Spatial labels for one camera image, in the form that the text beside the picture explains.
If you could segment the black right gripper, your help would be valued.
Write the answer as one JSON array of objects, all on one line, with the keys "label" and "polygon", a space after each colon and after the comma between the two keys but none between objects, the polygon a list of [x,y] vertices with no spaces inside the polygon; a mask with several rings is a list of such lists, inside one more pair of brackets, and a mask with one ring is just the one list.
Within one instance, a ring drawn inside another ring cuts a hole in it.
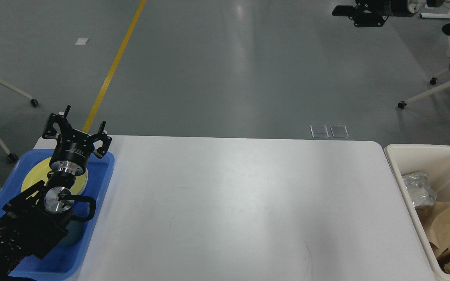
[{"label": "black right gripper", "polygon": [[420,3],[416,0],[376,0],[373,8],[369,5],[337,5],[332,16],[353,18],[355,27],[383,27],[388,17],[413,17],[420,10]]}]

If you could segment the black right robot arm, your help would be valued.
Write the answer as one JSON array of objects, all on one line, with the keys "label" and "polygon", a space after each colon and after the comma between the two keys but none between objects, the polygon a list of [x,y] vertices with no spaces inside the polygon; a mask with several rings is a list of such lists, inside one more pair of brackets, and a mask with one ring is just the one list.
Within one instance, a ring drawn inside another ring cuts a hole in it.
[{"label": "black right robot arm", "polygon": [[[423,6],[438,8],[443,0],[356,0],[355,5],[337,5],[332,16],[347,17],[355,27],[382,27],[389,17],[413,17]],[[442,27],[450,36],[450,23]]]}]

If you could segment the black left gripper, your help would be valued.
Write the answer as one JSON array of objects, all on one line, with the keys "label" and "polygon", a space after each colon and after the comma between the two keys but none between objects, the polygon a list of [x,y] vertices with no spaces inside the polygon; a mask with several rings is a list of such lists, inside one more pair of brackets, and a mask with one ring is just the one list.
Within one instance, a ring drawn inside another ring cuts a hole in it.
[{"label": "black left gripper", "polygon": [[102,121],[98,131],[92,135],[74,135],[73,127],[67,120],[71,106],[67,105],[60,114],[51,113],[45,123],[43,139],[56,139],[57,145],[49,166],[52,171],[64,171],[74,176],[86,173],[91,153],[102,159],[108,152],[112,138],[105,132],[106,121]]}]

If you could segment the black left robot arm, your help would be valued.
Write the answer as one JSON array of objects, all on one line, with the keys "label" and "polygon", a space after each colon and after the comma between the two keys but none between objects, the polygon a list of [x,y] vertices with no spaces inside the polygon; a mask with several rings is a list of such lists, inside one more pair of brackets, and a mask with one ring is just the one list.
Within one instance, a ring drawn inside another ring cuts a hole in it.
[{"label": "black left robot arm", "polygon": [[71,191],[76,179],[86,173],[89,159],[102,159],[112,138],[102,121],[94,134],[73,128],[68,121],[70,106],[62,114],[51,113],[43,129],[43,139],[56,146],[48,167],[51,176],[39,180],[10,199],[0,217],[0,281],[29,256],[44,259],[63,240],[70,222],[94,219],[97,199]]}]

